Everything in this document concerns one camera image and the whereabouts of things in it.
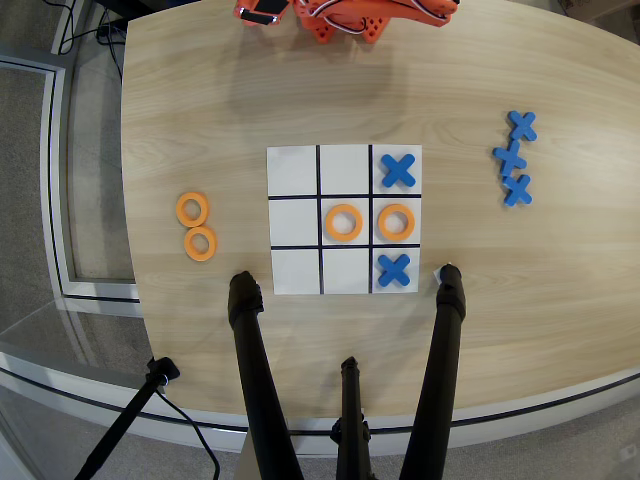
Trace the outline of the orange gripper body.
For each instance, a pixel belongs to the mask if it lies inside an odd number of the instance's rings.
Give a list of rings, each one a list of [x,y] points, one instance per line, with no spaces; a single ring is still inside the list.
[[[289,0],[237,0],[234,15],[248,25],[275,25],[290,5]]]

